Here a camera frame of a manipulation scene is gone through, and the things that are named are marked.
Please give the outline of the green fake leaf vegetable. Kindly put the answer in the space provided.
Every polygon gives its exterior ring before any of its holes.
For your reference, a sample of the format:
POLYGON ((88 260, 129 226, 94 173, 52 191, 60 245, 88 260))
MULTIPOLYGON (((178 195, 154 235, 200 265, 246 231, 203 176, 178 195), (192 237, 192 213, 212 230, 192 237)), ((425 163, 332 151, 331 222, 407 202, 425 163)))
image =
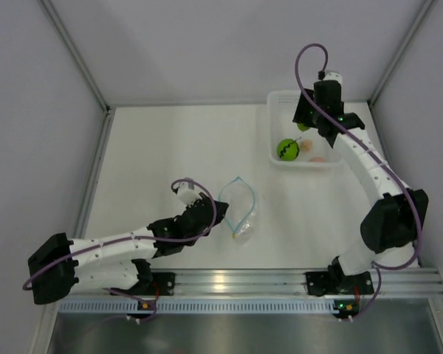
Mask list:
POLYGON ((309 130, 309 126, 306 126, 303 123, 297 123, 296 125, 297 125, 297 127, 298 127, 298 129, 300 131, 307 131, 307 130, 309 130))

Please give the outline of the clear zip top bag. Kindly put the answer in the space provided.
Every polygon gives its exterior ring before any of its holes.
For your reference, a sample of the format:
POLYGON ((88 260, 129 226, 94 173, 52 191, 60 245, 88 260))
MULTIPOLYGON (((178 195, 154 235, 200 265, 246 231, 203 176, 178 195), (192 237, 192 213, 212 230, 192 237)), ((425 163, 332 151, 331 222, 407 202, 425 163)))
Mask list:
POLYGON ((238 233, 233 241, 244 246, 252 237, 255 228, 257 198, 254 189, 240 176, 237 176, 220 191, 217 201, 229 204, 224 222, 232 237, 238 233))

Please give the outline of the beige fake garlic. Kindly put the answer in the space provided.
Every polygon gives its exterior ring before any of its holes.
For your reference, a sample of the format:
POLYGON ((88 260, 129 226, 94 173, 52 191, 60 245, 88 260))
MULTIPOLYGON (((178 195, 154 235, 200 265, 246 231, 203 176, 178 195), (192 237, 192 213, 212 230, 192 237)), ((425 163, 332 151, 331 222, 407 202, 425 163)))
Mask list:
POLYGON ((299 144, 299 148, 302 152, 308 153, 312 150, 314 142, 311 139, 303 139, 299 144))

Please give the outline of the pink fake egg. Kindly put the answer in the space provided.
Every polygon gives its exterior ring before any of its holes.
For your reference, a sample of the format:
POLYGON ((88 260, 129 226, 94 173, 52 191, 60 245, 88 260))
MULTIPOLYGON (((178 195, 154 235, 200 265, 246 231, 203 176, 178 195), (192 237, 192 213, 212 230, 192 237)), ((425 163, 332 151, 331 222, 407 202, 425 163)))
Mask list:
POLYGON ((322 157, 314 157, 309 160, 311 163, 324 163, 326 160, 322 157))

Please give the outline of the green fake melon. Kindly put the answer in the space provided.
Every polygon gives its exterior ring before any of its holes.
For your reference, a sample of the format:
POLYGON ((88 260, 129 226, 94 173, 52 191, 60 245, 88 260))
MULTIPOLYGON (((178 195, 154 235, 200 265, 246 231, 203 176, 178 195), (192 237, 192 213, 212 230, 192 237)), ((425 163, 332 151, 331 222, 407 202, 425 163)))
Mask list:
POLYGON ((296 139, 283 139, 278 143, 276 153, 281 161, 292 162, 300 153, 296 139))

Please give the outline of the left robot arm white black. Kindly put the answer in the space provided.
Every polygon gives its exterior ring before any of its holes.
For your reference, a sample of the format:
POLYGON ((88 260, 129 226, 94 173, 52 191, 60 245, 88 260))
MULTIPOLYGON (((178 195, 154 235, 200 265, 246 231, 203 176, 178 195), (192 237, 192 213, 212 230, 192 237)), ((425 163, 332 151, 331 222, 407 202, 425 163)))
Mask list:
POLYGON ((100 289, 128 296, 151 294, 151 260, 194 246, 223 221, 229 207, 201 194, 182 214, 133 232, 100 239, 55 234, 28 259, 30 277, 23 289, 32 292, 37 305, 100 289))

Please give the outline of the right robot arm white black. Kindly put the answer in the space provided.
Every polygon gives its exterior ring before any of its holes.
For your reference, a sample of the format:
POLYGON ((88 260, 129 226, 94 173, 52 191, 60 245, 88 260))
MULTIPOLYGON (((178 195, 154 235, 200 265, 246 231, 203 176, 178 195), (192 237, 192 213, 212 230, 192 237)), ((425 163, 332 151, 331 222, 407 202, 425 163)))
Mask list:
POLYGON ((401 266, 415 262, 428 196, 424 190, 412 190, 393 173, 363 121, 356 113, 345 111, 338 73, 322 74, 311 89, 302 91, 293 121, 316 130, 326 140, 349 166, 371 206, 358 237, 346 251, 325 271, 307 273, 307 291, 314 296, 372 294, 371 264, 379 264, 399 250, 408 252, 401 266))

